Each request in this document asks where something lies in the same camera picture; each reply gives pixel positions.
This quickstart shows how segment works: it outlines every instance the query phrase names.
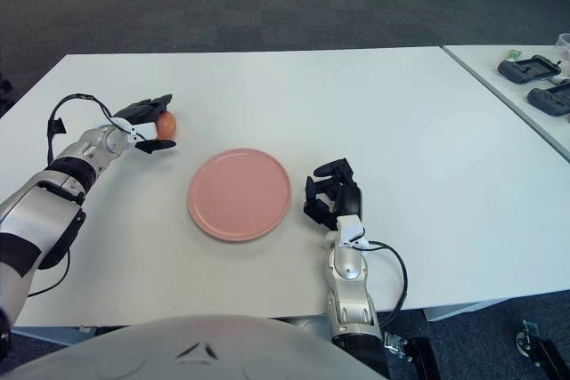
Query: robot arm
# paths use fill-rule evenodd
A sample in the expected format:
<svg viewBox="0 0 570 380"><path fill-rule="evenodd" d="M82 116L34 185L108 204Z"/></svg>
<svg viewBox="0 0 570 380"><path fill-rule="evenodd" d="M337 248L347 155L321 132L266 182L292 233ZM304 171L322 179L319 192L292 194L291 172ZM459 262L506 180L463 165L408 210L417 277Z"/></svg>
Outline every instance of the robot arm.
<svg viewBox="0 0 570 380"><path fill-rule="evenodd" d="M332 342L388 376L382 332L366 289L368 265L361 251L356 250L370 249L361 222L362 193L352 178L353 170L346 159L321 166L314 175L330 177L319 182L307 177L304 211L331 230L326 238L330 250L325 276L329 288L327 307ZM317 198L321 193L334 203L332 212Z"/></svg>
<svg viewBox="0 0 570 380"><path fill-rule="evenodd" d="M0 205L0 340L8 339L36 270L53 267L68 252L86 218L85 196L109 163L130 147L151 153L175 145L154 140L154 122L171 98L133 104L109 118L113 125L84 132ZM50 130L65 132L53 118L48 138Z"/></svg>

